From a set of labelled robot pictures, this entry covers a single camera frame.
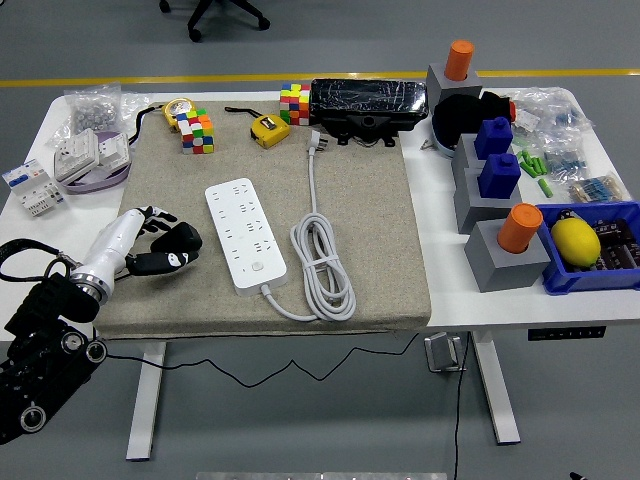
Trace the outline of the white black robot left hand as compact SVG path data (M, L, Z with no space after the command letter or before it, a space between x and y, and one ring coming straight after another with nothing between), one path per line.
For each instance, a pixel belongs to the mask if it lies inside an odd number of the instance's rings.
M146 232L161 236L151 243L149 252L133 254L136 240ZM189 223L156 206L138 207L126 211L99 233L71 278L108 290L124 269L134 276L172 273L197 259L201 247L202 239Z

